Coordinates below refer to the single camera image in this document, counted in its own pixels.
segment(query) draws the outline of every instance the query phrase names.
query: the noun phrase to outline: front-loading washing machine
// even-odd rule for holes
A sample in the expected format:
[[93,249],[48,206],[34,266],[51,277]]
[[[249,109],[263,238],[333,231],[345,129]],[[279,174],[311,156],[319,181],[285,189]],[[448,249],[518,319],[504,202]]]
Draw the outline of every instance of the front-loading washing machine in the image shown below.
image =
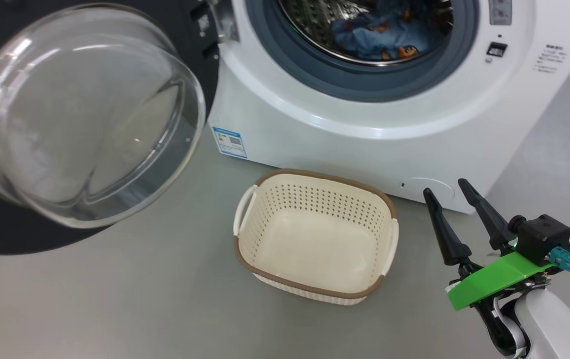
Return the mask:
[[470,213],[458,178],[485,195],[570,73],[570,4],[424,2],[446,36],[385,62],[341,54],[332,25],[416,1],[233,0],[209,117],[221,152],[420,202],[428,187]]
[[398,0],[406,28],[429,4],[437,41],[337,46],[380,1],[0,0],[0,253],[141,210],[207,117],[228,155],[469,211],[455,180],[488,191],[570,73],[570,4]]

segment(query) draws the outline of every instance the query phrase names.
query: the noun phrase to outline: blue label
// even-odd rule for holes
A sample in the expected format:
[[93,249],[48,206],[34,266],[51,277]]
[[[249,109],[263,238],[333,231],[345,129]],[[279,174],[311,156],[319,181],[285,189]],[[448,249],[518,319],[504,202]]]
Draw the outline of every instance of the blue label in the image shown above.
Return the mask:
[[212,127],[214,129],[214,136],[218,149],[221,153],[232,155],[236,157],[247,158],[247,152],[244,149],[243,137],[239,132],[234,132],[219,127]]

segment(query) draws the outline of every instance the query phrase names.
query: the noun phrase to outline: green bracket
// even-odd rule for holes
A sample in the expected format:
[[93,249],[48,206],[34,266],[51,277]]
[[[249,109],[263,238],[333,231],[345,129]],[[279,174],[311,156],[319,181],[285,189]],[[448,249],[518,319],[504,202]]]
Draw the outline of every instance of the green bracket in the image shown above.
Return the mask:
[[449,300],[453,308],[460,311],[550,266],[551,264],[546,264],[538,267],[517,252],[504,255],[489,266],[463,279],[460,284],[449,291]]

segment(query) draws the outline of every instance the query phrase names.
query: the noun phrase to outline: clothing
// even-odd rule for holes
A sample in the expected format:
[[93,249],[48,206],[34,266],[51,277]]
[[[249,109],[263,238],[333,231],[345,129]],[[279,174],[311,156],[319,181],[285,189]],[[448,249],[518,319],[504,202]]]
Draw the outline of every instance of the clothing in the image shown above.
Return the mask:
[[395,60],[424,52],[444,34],[420,0],[379,0],[374,13],[331,24],[337,50],[358,59]]

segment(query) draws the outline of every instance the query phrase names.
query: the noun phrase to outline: white washing machine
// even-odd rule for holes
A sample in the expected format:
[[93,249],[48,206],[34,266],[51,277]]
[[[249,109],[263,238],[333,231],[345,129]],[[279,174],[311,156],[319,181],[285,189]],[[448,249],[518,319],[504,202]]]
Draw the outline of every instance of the white washing machine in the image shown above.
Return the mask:
[[563,0],[451,0],[444,44],[390,64],[327,51],[292,2],[233,0],[209,116],[222,153],[420,202],[429,187],[470,213],[458,178],[485,195],[570,74]]

